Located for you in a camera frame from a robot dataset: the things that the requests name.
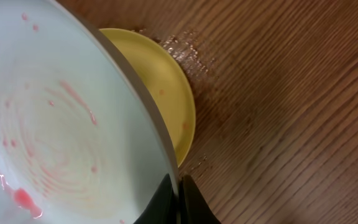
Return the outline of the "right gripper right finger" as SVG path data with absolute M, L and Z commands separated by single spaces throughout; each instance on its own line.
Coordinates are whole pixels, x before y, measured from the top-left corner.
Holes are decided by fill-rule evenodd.
M 190 175 L 181 178 L 179 187 L 182 224 L 221 224 Z

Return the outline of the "yellow green plate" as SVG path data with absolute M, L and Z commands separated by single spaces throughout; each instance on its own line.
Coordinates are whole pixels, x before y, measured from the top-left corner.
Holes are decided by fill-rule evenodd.
M 167 126 L 177 164 L 186 159 L 196 128 L 196 109 L 188 79 L 179 64 L 154 40 L 134 31 L 100 30 L 132 65 Z

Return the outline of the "light blue plate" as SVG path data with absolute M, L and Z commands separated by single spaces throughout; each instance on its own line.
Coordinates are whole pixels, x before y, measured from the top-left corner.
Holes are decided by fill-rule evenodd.
M 134 223 L 178 175 L 142 80 L 56 1 L 0 1 L 0 223 Z

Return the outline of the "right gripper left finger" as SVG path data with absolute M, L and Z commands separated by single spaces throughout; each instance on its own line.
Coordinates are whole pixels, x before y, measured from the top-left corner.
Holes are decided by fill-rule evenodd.
M 177 203 L 167 174 L 151 198 L 146 209 L 134 224 L 176 224 Z

